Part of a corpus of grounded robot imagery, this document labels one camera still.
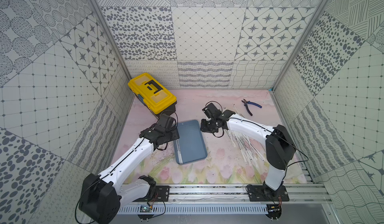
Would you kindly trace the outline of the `blue grey storage tray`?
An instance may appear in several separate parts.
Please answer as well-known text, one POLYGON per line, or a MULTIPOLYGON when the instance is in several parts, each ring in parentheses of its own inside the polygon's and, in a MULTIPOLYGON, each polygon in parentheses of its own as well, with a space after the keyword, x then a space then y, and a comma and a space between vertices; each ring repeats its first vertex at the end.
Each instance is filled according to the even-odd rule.
POLYGON ((178 140, 182 152, 182 165, 203 160, 208 156, 200 124, 197 120, 180 122, 177 129, 180 136, 178 140))

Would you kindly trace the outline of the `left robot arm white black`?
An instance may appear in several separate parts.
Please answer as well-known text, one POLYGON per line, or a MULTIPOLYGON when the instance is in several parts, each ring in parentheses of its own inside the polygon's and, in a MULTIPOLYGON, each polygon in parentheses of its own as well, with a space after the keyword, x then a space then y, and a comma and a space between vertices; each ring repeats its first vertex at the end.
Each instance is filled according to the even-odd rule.
POLYGON ((161 145, 179 139, 178 119, 162 113, 156 123, 141 131, 126 153, 98 175, 89 174, 83 181, 74 215, 83 212, 94 223, 109 224, 122 206, 136 200, 151 202, 158 197, 156 181, 140 176, 125 186, 124 182, 136 167, 161 145))

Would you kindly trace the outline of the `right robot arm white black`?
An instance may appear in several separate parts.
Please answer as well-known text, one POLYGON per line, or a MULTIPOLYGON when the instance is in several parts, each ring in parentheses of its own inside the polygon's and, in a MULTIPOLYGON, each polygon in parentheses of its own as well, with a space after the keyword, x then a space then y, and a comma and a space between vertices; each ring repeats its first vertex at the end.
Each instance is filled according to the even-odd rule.
POLYGON ((270 167, 263 185, 272 192, 279 190, 296 152, 287 129, 282 125, 272 127, 253 122, 231 110, 221 111, 213 103, 206 105, 202 111, 207 117, 201 121, 202 132, 214 134, 221 128, 238 132, 265 145, 270 167))

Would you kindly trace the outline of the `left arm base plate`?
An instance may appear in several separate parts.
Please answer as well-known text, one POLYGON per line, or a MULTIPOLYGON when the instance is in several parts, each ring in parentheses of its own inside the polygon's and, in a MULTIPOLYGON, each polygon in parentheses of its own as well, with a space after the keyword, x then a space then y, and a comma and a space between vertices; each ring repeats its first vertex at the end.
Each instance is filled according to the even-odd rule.
POLYGON ((147 197, 141 199, 141 202, 168 202, 170 195, 170 186, 156 186, 150 188, 150 193, 147 197))

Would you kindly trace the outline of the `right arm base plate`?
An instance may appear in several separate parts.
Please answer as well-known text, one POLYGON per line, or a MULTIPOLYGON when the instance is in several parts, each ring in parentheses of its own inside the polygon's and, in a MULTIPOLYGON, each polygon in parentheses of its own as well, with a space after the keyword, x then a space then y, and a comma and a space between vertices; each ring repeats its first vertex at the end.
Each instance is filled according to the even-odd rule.
POLYGON ((285 186, 280 186, 276 191, 267 186, 247 185, 246 192, 250 202, 289 202, 290 198, 285 186))

